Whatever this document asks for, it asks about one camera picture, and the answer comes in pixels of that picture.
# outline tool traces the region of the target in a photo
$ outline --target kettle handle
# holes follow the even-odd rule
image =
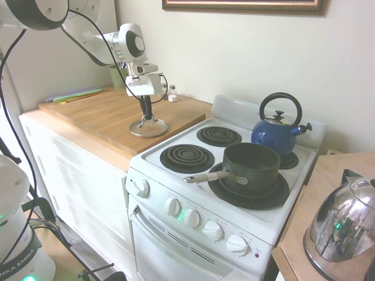
[[[260,108],[259,108],[259,115],[260,115],[260,119],[261,120],[264,120],[265,119],[265,115],[264,115],[264,108],[265,106],[270,102],[270,101],[273,101],[273,100],[276,100],[277,98],[287,98],[288,100],[291,100],[295,107],[297,108],[297,118],[295,119],[294,123],[289,125],[289,127],[291,128],[294,128],[294,127],[297,127],[298,124],[301,122],[302,120],[302,107],[301,105],[299,104],[299,101],[293,97],[291,94],[287,94],[285,92],[275,92],[273,94],[270,94],[269,96],[267,96],[261,103],[260,105]]]

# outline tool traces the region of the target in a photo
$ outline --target oven handle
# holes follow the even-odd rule
[[[174,260],[178,261],[179,263],[183,264],[183,265],[188,265],[190,266],[192,269],[194,270],[197,270],[205,275],[208,275],[212,278],[215,278],[217,280],[223,280],[224,277],[218,273],[213,273],[195,263],[193,263],[192,261],[188,260],[186,257],[180,255],[179,253],[175,252],[173,250],[173,248],[171,248],[168,244],[164,243],[163,240],[159,239],[157,234],[153,233],[150,229],[147,228],[146,225],[144,225],[142,223],[142,221],[137,217],[137,215],[135,213],[132,213],[130,215],[130,219],[137,224],[137,226],[139,226],[139,228],[141,229],[141,231],[146,235],[148,236],[149,240],[156,246],[159,248],[159,250],[161,250],[162,252],[166,253],[168,256],[170,256],[171,258],[173,258]]]

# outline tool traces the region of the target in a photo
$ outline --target wall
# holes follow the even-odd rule
[[[113,32],[117,30],[114,1],[101,1],[101,18],[97,24],[104,33]],[[0,28],[0,52],[5,53],[20,32],[20,29]],[[93,63],[60,29],[28,30],[9,56],[3,76],[2,88],[8,112],[36,169],[40,194],[49,198],[18,116],[36,109],[37,104],[47,97],[111,84],[108,68]],[[0,110],[0,137],[11,152],[22,159],[20,167],[32,182],[26,159],[6,122],[3,109]]]
[[[375,2],[331,0],[326,16],[165,12],[162,0],[116,0],[119,23],[141,26],[148,57],[178,91],[260,104],[288,92],[329,124],[323,148],[375,149]],[[270,104],[289,111],[292,105]]]

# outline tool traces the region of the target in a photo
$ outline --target white knob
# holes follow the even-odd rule
[[[133,180],[127,190],[130,194],[145,198],[150,192],[150,185],[146,180]]]
[[[187,227],[196,228],[200,223],[199,213],[196,210],[186,210],[183,215],[183,223]]]
[[[181,210],[180,202],[176,198],[169,198],[165,203],[165,213],[167,215],[175,216]]]
[[[209,221],[205,226],[204,229],[202,230],[204,234],[208,238],[211,238],[215,241],[220,240],[221,237],[223,236],[223,230],[220,226],[220,224],[214,222],[214,221]]]
[[[237,256],[243,256],[246,254],[248,245],[244,238],[233,235],[229,237],[227,241],[227,250],[234,253]]]

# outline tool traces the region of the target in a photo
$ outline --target stove control panel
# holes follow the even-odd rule
[[[150,185],[145,179],[131,180],[127,188],[129,189],[129,193],[141,198],[147,197],[150,192]]]
[[[248,245],[244,238],[232,235],[227,240],[227,250],[237,256],[243,256],[247,253]]]
[[[204,225],[202,232],[210,239],[218,241],[223,237],[223,229],[220,224],[209,221]]]
[[[190,228],[196,228],[200,223],[199,213],[196,210],[188,209],[183,213],[183,224]]]
[[[181,204],[176,198],[168,198],[165,202],[165,213],[167,215],[177,215],[181,211]]]
[[[146,197],[140,197],[139,189],[133,185],[133,182],[142,183],[143,180],[149,184]],[[258,273],[265,271],[272,246],[232,224],[229,218],[225,220],[188,199],[189,194],[194,196],[191,189],[190,193],[185,194],[182,190],[184,195],[179,194],[134,169],[129,170],[125,187],[138,204],[181,235],[244,268]]]

